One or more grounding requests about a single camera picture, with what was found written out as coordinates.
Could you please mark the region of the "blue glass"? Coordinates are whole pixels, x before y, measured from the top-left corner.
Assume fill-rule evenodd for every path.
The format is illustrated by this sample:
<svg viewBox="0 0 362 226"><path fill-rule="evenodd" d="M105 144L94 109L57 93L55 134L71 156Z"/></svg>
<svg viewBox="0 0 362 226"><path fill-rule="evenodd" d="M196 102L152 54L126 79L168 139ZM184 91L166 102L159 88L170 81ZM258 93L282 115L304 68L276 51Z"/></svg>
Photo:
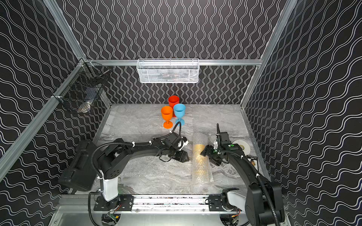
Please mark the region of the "blue glass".
<svg viewBox="0 0 362 226"><path fill-rule="evenodd" d="M185 115L186 106L184 104L176 104L173 107L173 112L176 116L176 123L180 122L183 126L185 124L185 121L183 119L183 116Z"/></svg>

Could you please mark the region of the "red wine glass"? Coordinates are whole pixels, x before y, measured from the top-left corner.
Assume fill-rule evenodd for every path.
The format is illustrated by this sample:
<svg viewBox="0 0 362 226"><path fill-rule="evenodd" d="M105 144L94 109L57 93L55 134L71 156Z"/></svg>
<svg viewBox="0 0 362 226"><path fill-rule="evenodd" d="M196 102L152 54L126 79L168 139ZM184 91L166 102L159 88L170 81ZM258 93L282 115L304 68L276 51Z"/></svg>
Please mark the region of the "red wine glass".
<svg viewBox="0 0 362 226"><path fill-rule="evenodd" d="M178 96L170 96L168 98L169 106L173 109L176 104L180 103L180 99Z"/></svg>

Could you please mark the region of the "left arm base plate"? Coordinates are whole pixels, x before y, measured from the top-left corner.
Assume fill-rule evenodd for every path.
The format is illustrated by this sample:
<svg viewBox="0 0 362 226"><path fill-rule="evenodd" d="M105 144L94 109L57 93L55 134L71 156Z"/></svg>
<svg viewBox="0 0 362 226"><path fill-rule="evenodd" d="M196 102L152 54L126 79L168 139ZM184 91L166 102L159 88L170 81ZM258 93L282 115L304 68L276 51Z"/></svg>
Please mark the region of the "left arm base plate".
<svg viewBox="0 0 362 226"><path fill-rule="evenodd" d="M131 211L134 202L134 196L132 195L119 195L111 201L106 201L103 195L100 195L96 199L94 205L94 211Z"/></svg>

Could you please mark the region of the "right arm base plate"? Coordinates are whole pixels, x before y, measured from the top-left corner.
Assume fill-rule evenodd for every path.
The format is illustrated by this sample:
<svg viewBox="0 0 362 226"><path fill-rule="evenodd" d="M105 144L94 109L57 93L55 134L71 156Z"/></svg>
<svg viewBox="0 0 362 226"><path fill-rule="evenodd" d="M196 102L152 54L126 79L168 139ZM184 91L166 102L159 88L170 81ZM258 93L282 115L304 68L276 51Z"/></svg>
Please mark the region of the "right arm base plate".
<svg viewBox="0 0 362 226"><path fill-rule="evenodd" d="M246 197L244 196L236 196L237 204L242 204L242 209L238 206L231 205L226 196L223 195L210 195L206 200L205 204L208 206L210 212L238 212L239 210L244 211L244 205L246 203Z"/></svg>

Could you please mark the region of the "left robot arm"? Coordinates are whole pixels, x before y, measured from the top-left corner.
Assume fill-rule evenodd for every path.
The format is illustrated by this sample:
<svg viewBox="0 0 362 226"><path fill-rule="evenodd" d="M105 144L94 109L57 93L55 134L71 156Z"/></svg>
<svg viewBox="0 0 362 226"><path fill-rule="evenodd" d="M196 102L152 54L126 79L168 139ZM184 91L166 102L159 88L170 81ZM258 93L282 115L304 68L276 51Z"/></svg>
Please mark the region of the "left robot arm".
<svg viewBox="0 0 362 226"><path fill-rule="evenodd" d="M100 179L100 191L94 210L115 211L121 206L118 177L130 160L147 156L166 156L169 160L163 162L188 162L188 153L183 150L188 140L181 135L181 131L182 124L178 122L170 133L153 138L149 142L125 142L118 138L97 147L91 155L91 165Z"/></svg>

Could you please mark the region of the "orange glass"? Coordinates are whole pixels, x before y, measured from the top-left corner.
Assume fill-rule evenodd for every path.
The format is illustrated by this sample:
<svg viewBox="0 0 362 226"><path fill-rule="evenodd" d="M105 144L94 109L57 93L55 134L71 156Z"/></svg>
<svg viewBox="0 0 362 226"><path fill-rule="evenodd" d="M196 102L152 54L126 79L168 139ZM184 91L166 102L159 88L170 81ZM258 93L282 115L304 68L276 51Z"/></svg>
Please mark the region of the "orange glass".
<svg viewBox="0 0 362 226"><path fill-rule="evenodd" d="M170 106L164 106L161 109L162 118L164 119L163 127L165 129L170 129L173 127L173 123L171 122L171 119L173 117L173 109Z"/></svg>

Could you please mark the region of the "yellow glass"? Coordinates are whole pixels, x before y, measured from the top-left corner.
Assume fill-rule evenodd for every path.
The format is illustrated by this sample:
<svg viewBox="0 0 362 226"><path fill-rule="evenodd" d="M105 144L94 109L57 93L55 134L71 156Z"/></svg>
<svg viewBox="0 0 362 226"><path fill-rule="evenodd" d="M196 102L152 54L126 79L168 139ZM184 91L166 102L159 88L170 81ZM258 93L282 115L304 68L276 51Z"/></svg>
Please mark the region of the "yellow glass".
<svg viewBox="0 0 362 226"><path fill-rule="evenodd" d="M200 132L193 134L192 181L196 187L205 186L213 181L209 159L201 154L207 145L207 135Z"/></svg>

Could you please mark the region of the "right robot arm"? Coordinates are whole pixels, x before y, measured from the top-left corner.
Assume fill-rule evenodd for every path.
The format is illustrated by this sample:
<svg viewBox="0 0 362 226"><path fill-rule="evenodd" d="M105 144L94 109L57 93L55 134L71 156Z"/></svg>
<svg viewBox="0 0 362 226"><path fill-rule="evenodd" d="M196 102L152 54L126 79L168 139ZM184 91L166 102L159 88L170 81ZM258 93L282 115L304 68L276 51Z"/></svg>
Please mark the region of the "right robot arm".
<svg viewBox="0 0 362 226"><path fill-rule="evenodd" d="M264 177L250 162L243 148L230 141L227 132L216 128L217 148L208 145L201 155L219 166L230 164L247 186L243 196L237 188L224 189L220 195L219 206L225 211L238 210L247 217L247 223L253 226L274 224L279 226L285 221L281 186Z"/></svg>

